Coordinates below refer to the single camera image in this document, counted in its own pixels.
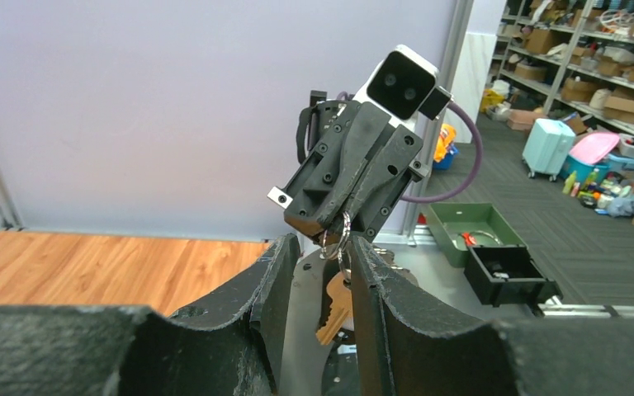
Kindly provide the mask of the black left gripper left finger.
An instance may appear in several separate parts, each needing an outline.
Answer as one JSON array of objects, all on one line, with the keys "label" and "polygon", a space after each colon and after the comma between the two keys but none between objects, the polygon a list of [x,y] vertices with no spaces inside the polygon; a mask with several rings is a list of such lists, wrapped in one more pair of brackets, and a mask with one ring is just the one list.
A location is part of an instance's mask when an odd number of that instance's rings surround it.
[{"label": "black left gripper left finger", "polygon": [[163,316],[145,305],[0,305],[0,395],[275,395],[300,244]]}]

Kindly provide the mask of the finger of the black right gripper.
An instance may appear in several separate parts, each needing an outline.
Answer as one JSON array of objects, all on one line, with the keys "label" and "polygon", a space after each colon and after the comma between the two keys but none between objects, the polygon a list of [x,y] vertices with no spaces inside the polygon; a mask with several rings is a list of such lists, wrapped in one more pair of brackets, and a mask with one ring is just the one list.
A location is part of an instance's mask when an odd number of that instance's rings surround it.
[{"label": "finger of the black right gripper", "polygon": [[399,173],[392,147],[380,149],[367,164],[345,206],[356,230],[367,230],[377,217],[383,188]]},{"label": "finger of the black right gripper", "polygon": [[371,102],[349,102],[331,123],[326,138],[340,138],[338,175],[332,191],[320,206],[316,221],[322,229],[332,227],[335,218],[345,212],[346,203],[367,167],[367,155],[381,136],[390,116]]}]

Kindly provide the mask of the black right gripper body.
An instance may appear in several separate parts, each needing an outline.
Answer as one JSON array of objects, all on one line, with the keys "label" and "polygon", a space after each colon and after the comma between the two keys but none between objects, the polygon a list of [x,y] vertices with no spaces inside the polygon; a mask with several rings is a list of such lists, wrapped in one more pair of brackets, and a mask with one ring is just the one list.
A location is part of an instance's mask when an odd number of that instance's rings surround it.
[{"label": "black right gripper body", "polygon": [[416,160],[423,139],[371,103],[312,101],[300,112],[296,143],[300,166],[272,199],[314,243],[337,243],[345,215],[351,234],[373,240],[425,175]]}]

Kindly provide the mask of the silver metal key holder plate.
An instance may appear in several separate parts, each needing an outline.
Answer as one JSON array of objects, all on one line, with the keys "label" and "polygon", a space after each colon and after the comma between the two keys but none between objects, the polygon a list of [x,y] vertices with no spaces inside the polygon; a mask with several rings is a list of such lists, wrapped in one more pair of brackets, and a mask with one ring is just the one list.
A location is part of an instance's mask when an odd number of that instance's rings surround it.
[{"label": "silver metal key holder plate", "polygon": [[315,334],[329,315],[326,287],[339,272],[336,262],[321,257],[320,248],[299,234],[300,258],[291,293],[282,353],[280,395],[359,395],[357,346],[348,319],[332,341],[322,345]]}]

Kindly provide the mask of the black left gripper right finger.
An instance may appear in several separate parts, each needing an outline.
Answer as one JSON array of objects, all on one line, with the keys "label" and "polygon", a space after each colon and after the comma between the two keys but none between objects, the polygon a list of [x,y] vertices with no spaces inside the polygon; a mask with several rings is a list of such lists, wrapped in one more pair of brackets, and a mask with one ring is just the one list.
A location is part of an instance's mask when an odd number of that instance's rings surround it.
[{"label": "black left gripper right finger", "polygon": [[364,395],[634,395],[634,318],[481,320],[348,243]]}]

